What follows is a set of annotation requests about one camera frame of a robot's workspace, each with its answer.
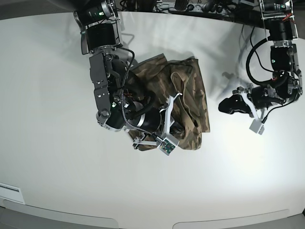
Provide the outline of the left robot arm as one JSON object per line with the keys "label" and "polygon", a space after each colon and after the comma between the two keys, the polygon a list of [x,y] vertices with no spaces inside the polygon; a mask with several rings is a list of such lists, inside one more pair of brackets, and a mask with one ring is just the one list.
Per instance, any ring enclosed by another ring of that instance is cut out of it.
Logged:
{"label": "left robot arm", "polygon": [[[296,102],[303,94],[302,73],[299,68],[296,44],[297,28],[291,0],[261,0],[261,22],[270,35],[252,46],[246,59],[246,73],[256,87],[239,87],[230,98],[219,104],[219,111],[226,114],[239,112],[255,116],[257,110],[277,109]],[[270,47],[272,78],[256,80],[250,71],[250,61],[256,50],[267,42]]]}

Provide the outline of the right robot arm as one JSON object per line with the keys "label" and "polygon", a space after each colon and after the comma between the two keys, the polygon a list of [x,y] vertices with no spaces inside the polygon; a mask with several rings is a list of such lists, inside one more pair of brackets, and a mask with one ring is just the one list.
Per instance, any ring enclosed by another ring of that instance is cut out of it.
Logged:
{"label": "right robot arm", "polygon": [[154,146],[169,155],[179,140],[171,134],[175,96],[154,107],[155,92],[138,79],[129,81],[132,62],[123,61],[116,50],[123,50],[120,19],[112,0],[89,0],[73,12],[81,31],[81,52],[90,55],[90,77],[94,85],[97,122],[107,130],[138,131],[133,147]]}

